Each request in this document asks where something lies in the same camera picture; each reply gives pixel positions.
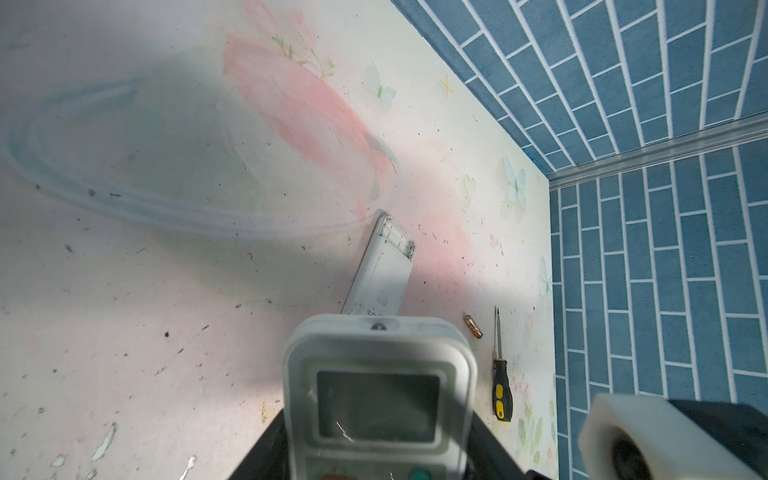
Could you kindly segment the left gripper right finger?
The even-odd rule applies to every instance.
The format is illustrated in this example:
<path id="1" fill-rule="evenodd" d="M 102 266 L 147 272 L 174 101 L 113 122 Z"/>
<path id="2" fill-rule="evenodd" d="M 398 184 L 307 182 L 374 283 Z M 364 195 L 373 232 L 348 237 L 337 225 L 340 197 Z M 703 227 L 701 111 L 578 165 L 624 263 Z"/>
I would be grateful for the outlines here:
<path id="1" fill-rule="evenodd" d="M 466 452 L 467 479 L 533 479 L 512 459 L 476 413 L 472 416 Z"/>

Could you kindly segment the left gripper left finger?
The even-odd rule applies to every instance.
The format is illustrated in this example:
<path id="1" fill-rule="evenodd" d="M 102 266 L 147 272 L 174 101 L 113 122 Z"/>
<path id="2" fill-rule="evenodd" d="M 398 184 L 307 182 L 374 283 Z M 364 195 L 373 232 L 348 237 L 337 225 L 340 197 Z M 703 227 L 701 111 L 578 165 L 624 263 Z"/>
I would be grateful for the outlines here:
<path id="1" fill-rule="evenodd" d="M 280 410 L 229 476 L 229 480 L 288 480 L 289 441 Z"/>

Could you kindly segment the black yellow screwdriver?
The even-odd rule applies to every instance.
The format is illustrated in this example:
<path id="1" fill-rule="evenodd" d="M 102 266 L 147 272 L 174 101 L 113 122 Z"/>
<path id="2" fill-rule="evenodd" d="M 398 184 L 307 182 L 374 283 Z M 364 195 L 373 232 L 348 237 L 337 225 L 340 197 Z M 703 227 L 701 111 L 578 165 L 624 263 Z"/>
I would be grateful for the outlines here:
<path id="1" fill-rule="evenodd" d="M 513 396 L 508 376 L 508 362 L 502 354 L 502 330 L 500 309 L 494 307 L 492 403 L 498 421 L 510 423 L 513 416 Z"/>

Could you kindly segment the white remote control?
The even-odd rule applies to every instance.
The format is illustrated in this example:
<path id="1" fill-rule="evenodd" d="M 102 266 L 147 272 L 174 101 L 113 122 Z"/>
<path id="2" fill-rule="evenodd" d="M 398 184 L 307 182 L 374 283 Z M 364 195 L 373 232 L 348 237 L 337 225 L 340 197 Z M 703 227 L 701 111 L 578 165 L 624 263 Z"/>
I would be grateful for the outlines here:
<path id="1" fill-rule="evenodd" d="M 416 242 L 388 214 L 377 220 L 342 314 L 396 316 L 413 268 Z"/>
<path id="2" fill-rule="evenodd" d="M 478 367 L 433 317 L 316 315 L 282 362 L 293 479 L 461 479 Z"/>

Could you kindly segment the gold AAA battery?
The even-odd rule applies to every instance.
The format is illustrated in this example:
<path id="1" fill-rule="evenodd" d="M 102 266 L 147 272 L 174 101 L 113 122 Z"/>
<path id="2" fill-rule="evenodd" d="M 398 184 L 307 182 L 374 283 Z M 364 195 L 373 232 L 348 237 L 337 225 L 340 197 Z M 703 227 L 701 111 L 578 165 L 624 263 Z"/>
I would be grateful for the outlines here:
<path id="1" fill-rule="evenodd" d="M 483 338 L 484 333 L 481 330 L 477 321 L 474 319 L 474 317 L 471 314 L 464 312 L 462 315 L 462 319 L 464 321 L 464 324 L 467 326 L 467 328 L 470 330 L 470 332 L 476 339 Z"/>

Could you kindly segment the right aluminium corner post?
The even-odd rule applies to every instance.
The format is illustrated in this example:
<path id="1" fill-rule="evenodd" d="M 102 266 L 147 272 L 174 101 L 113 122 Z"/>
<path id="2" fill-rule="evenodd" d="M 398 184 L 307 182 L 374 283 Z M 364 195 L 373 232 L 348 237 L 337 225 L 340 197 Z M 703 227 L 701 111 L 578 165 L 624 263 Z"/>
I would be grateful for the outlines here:
<path id="1" fill-rule="evenodd" d="M 651 167 L 668 161 L 677 161 L 766 138 L 767 113 L 762 112 L 692 132 L 679 138 L 661 141 L 629 152 L 556 171 L 548 176 L 549 187 L 551 190 L 566 188 L 581 182 Z"/>

